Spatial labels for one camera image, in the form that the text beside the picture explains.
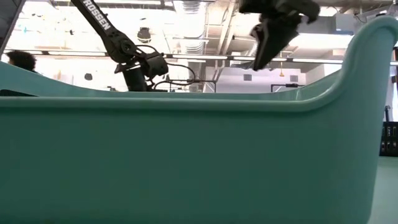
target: dark hair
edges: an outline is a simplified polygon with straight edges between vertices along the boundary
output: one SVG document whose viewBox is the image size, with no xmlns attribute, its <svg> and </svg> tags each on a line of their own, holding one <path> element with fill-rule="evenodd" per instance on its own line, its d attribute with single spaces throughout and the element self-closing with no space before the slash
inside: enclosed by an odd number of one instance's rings
<svg viewBox="0 0 398 224">
<path fill-rule="evenodd" d="M 6 55 L 15 66 L 31 72 L 35 70 L 36 58 L 32 54 L 20 50 L 13 50 L 12 52 L 8 52 Z"/>
</svg>

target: person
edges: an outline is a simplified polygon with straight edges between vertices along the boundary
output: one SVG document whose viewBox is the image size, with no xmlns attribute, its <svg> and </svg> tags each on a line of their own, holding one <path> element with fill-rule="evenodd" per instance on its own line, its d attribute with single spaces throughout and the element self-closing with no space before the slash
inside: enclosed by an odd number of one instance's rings
<svg viewBox="0 0 398 224">
<path fill-rule="evenodd" d="M 8 64 L 37 73 L 35 71 L 36 58 L 32 54 L 21 50 L 13 50 L 6 53 L 6 55 L 9 58 Z"/>
</svg>

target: robotic arm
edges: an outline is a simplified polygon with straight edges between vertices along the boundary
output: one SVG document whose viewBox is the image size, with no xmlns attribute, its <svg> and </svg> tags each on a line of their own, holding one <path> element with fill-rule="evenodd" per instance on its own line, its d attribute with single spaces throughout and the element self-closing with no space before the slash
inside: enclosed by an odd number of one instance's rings
<svg viewBox="0 0 398 224">
<path fill-rule="evenodd" d="M 115 73 L 123 72 L 129 91 L 154 91 L 147 86 L 146 77 L 152 82 L 156 75 L 169 72 L 167 62 L 156 49 L 146 54 L 129 37 L 117 30 L 93 0 L 71 0 L 101 37 L 105 49 L 112 60 L 118 63 Z"/>
<path fill-rule="evenodd" d="M 320 6 L 312 0 L 240 0 L 240 13 L 260 13 L 251 35 L 258 47 L 253 70 L 263 69 L 289 42 L 298 36 L 302 15 L 315 22 Z"/>
</svg>

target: ceiling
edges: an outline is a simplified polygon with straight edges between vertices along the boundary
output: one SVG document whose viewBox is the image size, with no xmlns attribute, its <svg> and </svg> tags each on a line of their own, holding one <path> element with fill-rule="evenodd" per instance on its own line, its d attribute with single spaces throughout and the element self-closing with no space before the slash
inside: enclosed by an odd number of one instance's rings
<svg viewBox="0 0 398 224">
<path fill-rule="evenodd" d="M 109 20 L 135 43 L 140 43 L 140 27 L 149 27 L 150 44 L 159 52 L 185 53 L 186 45 L 205 43 L 201 54 L 252 55 L 255 40 L 249 35 L 258 22 L 258 14 L 240 14 L 238 4 L 217 0 L 205 4 L 202 17 L 176 12 L 180 1 L 166 1 L 165 9 L 156 9 L 158 1 L 97 0 Z M 333 16 L 338 11 L 368 11 L 390 4 L 390 1 L 340 1 L 320 0 L 321 16 Z M 194 33 L 203 33 L 192 38 Z M 327 35 L 301 35 L 291 41 L 283 57 L 341 58 L 350 37 L 331 44 Z M 8 49 L 22 50 L 73 50 L 105 52 L 100 37 L 69 0 L 28 0 L 16 23 Z M 285 67 L 303 68 L 300 63 L 285 63 Z"/>
</svg>

